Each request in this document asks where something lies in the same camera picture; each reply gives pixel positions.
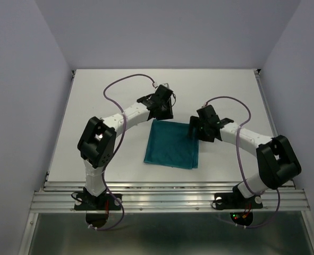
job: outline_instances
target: black mounting plate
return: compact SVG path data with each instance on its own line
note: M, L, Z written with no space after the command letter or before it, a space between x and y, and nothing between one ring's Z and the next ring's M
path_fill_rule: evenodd
M236 199L235 193L215 193L215 200L211 206L216 210L228 210L228 209L245 209L251 204L252 209L262 209L262 203L256 203L255 197L251 198L238 198Z
M119 198L122 201L122 194L113 194L116 198ZM87 195L84 193L77 193L75 196L77 199L81 199L82 201L87 200ZM114 198L109 194L103 194L97 197L96 201L94 203L81 203L80 205L74 204L74 210L76 211L92 211L92 210L98 210L102 211L105 210L106 201L109 202L108 204L108 210L109 211L119 211L121 210L120 206L117 206L114 203Z

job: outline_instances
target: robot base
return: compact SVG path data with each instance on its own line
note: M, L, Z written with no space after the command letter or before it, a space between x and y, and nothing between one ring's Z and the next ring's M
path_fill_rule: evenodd
M122 201L121 194L114 194L117 199ZM108 202L108 210L109 211L119 211L121 210L120 205L116 205L116 201L114 198L107 194L103 193L98 197L94 197L90 195L86 189L84 188L83 192L76 193L76 199L83 201L82 203L76 202L74 205L74 210L76 211L105 211L106 210L106 202Z
M251 205L252 209L262 209L263 204L259 196L251 198L237 197L236 193L215 193L215 200L212 202L212 208L216 210L245 209Z

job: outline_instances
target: white tabletop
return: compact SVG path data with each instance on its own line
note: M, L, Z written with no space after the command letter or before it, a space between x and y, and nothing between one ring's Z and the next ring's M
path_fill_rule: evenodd
M177 97L173 107L174 119L171 121L188 123L190 116L197 115L196 110L206 100L217 96L232 96L246 103L252 112L252 119L246 128L264 135L272 135L253 70L77 70L48 181L85 180L83 160L77 150L82 131L91 117L108 117L119 112L116 106L103 98L103 89L111 82L134 73L150 75L159 84L169 83ZM141 96L153 91L150 80L135 77L112 86L108 90L108 96L118 101L123 108L127 108ZM241 123L248 117L243 106L235 101L219 99L212 104L220 118L228 117ZM236 148L218 140L214 143L200 141L197 169L144 164L151 123L152 121L141 123L127 131L120 150L107 168L107 181L241 181ZM254 156L241 151L241 158L247 177L258 171Z

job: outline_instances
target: metal frame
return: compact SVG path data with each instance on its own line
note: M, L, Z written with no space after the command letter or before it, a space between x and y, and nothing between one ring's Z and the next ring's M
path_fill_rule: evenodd
M24 229L19 255L29 254L30 244L34 236L34 231L39 214L30 213L28 216L26 228Z
M231 192L237 183L222 182L154 182L154 183L108 183L114 193L123 195L123 206L127 213L221 213L214 210L211 203L217 192ZM35 192L31 204L31 213L84 213L74 210L74 200L71 192L81 191L82 183L74 183L75 187L57 187L59 191ZM303 190L292 186L280 188L281 211L309 210L309 205ZM277 193L269 190L262 195L264 209L274 211L277 206ZM104 211L89 211L88 213L104 213Z
M311 211L303 211L302 217L304 220L305 227L307 228L308 237L311 242L311 246L314 251L314 220L311 214Z

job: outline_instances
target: red wire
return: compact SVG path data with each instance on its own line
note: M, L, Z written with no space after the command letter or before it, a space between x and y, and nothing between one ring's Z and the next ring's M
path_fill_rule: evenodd
M251 204L249 204L249 211L245 216L249 215L250 211L251 211Z

